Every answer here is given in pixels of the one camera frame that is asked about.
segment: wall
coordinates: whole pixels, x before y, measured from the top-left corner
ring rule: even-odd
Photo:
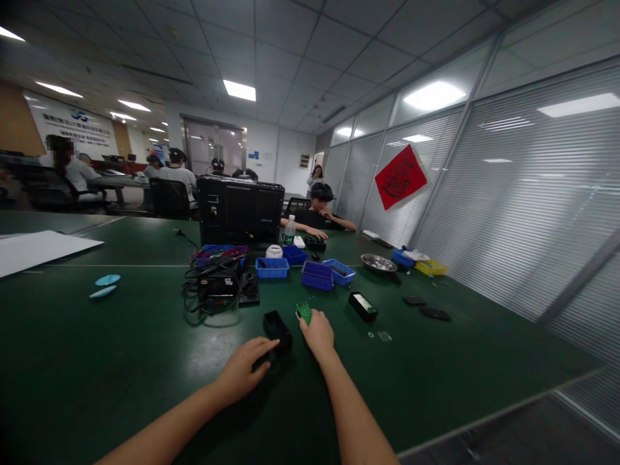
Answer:
[[[46,150],[21,88],[0,81],[0,150],[44,155]]]

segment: woman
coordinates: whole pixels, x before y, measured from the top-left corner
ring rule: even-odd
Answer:
[[[69,138],[61,136],[51,136],[50,150],[54,159],[54,169],[60,176],[66,178],[78,192],[88,190],[87,181],[99,178],[100,175],[86,163],[77,158],[77,151],[73,142]],[[101,192],[88,192],[80,194],[77,199],[79,202],[92,202],[103,200]]]
[[[308,180],[306,181],[306,183],[308,184],[308,191],[305,194],[306,198],[310,198],[310,192],[312,191],[312,186],[316,183],[322,183],[323,182],[323,168],[321,168],[321,165],[317,165],[315,166],[315,170],[313,171],[313,173],[308,176]]]

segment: black chair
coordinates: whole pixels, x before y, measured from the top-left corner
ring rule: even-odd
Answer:
[[[285,215],[295,214],[297,210],[308,210],[312,203],[310,199],[303,199],[300,197],[291,197],[289,199],[289,204],[286,206],[284,210]]]
[[[181,181],[149,179],[155,216],[172,220],[191,220],[192,210],[185,184]]]
[[[9,170],[21,182],[28,199],[37,210],[96,211],[103,208],[107,212],[106,193],[101,190],[80,191],[54,168],[11,165]],[[82,194],[102,194],[101,200],[79,201]]]

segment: person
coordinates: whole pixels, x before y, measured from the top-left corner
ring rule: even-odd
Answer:
[[[149,164],[149,166],[144,168],[144,175],[147,178],[159,178],[160,169],[163,168],[163,163],[161,162],[159,157],[157,155],[149,155],[147,156],[147,163]]]
[[[196,190],[196,176],[189,169],[183,167],[187,161],[185,152],[181,149],[172,148],[168,151],[170,163],[167,167],[160,169],[160,178],[170,181],[181,181],[187,189],[187,198],[191,209],[198,207],[198,202],[194,199],[194,191]]]
[[[325,378],[334,411],[341,463],[399,464],[394,450],[340,361],[334,348],[334,331],[325,314],[312,309],[310,324],[300,318],[299,328]],[[215,382],[199,389],[97,464],[168,465],[174,462],[200,428],[258,385],[271,364],[265,362],[254,372],[252,366],[279,342],[264,337],[246,342],[232,354]]]
[[[312,174],[308,176],[308,180],[306,183],[308,184],[308,191],[305,194],[306,198],[310,198],[310,193],[312,191],[312,186],[317,183],[323,182],[323,167],[321,165],[315,166],[315,169],[312,171]]]
[[[327,208],[327,204],[333,199],[334,194],[329,184],[314,184],[310,192],[310,208],[294,212],[297,229],[321,239],[329,238],[322,229],[357,231],[355,223],[342,219]],[[288,223],[288,215],[285,215],[280,220],[280,226],[285,227]]]
[[[78,159],[78,152],[69,138],[51,135],[49,136],[49,147],[54,160],[54,169],[56,172],[66,178],[78,192],[88,190],[88,181],[94,178],[100,178],[92,167]],[[80,194],[79,202],[93,202],[95,200],[103,200],[101,192],[87,192]]]
[[[221,176],[222,178],[230,178],[224,173],[224,159],[214,158],[211,160],[211,176]]]

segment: desk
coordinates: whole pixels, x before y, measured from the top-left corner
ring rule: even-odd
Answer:
[[[323,254],[354,267],[350,289],[303,287],[301,267],[292,267],[285,280],[260,282],[260,307],[201,322],[180,299],[192,246],[174,235],[179,226],[199,237],[197,223],[123,218],[87,233],[105,244],[39,267],[41,274],[0,282],[0,392],[16,462],[94,462],[215,380],[234,348],[263,334],[262,315],[277,309],[293,334],[291,353],[255,392],[205,426],[176,463],[339,463],[327,390],[297,329],[295,303],[302,300],[329,317],[336,349],[397,453],[602,366],[449,278],[433,287],[413,271],[398,287],[360,266],[362,252],[391,251],[350,232],[332,232]],[[89,300],[94,281],[109,273],[122,276],[116,292]],[[348,305],[357,290],[377,306],[375,323],[363,323]],[[423,297],[453,321],[424,318],[403,295]],[[393,340],[382,342],[377,331]]]

